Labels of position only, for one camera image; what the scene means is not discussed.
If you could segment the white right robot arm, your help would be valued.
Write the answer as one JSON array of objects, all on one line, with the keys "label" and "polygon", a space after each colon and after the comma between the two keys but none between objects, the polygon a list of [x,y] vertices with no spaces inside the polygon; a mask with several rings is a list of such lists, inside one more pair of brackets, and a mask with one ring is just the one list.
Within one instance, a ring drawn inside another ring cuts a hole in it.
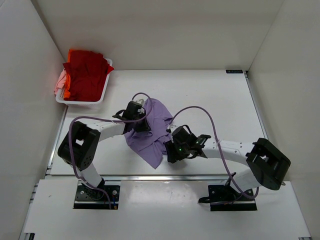
[{"label": "white right robot arm", "polygon": [[224,195],[229,200],[236,200],[252,188],[278,191],[291,166],[291,161],[268,139],[259,138],[253,143],[215,140],[207,134],[196,136],[187,125],[171,132],[171,139],[164,146],[171,164],[201,157],[221,159],[224,165],[231,161],[246,166],[240,173],[227,171]]}]

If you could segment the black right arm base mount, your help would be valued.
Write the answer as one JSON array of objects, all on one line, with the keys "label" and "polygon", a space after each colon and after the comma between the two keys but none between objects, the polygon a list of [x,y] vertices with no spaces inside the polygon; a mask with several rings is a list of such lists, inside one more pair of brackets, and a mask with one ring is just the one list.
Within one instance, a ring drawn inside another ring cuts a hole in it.
[{"label": "black right arm base mount", "polygon": [[208,205],[211,212],[251,212],[257,211],[254,190],[249,188],[245,194],[237,192],[224,182],[208,181],[207,195],[198,199],[198,204]]}]

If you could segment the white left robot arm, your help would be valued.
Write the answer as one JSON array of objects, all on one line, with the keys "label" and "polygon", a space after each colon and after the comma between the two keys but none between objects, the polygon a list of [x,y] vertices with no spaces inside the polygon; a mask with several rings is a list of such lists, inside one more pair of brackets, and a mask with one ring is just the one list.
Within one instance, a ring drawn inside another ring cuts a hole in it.
[{"label": "white left robot arm", "polygon": [[73,168],[86,193],[94,200],[108,195],[105,181],[93,165],[98,143],[132,130],[143,133],[150,131],[147,116],[152,109],[132,100],[126,109],[119,110],[110,120],[100,119],[85,124],[77,118],[70,124],[71,129],[60,144],[57,155]]}]

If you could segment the purple t shirt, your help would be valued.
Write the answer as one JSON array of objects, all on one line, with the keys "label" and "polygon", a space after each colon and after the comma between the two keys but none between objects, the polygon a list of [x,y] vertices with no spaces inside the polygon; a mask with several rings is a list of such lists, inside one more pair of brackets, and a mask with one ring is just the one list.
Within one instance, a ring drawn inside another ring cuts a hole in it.
[{"label": "purple t shirt", "polygon": [[167,154],[165,143],[171,140],[167,127],[173,116],[166,106],[155,98],[147,99],[143,107],[149,113],[146,120],[150,130],[131,130],[125,133],[124,137],[131,150],[156,169],[161,164],[163,156]]}]

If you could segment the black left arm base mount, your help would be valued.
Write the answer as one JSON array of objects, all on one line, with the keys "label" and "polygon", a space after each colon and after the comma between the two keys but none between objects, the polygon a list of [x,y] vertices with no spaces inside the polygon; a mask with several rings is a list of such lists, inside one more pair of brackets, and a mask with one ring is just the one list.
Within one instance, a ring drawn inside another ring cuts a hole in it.
[{"label": "black left arm base mount", "polygon": [[104,191],[109,196],[107,198],[103,192],[91,189],[79,181],[74,196],[73,208],[80,210],[118,210],[120,190],[121,186],[119,184],[105,182]]}]

